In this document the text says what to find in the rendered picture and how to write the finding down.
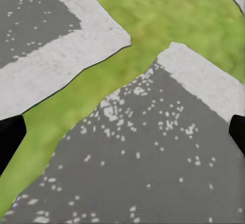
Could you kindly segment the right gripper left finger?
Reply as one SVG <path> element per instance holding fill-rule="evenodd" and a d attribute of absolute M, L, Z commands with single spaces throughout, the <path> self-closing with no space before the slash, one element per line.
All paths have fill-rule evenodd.
<path fill-rule="evenodd" d="M 0 120 L 0 176 L 27 133 L 22 115 Z"/>

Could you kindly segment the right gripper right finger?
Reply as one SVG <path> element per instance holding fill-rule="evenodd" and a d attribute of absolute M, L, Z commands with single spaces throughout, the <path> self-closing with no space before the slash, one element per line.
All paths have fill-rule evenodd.
<path fill-rule="evenodd" d="M 236 142 L 239 149 L 245 156 L 245 117 L 240 115 L 233 115 L 229 133 Z"/>

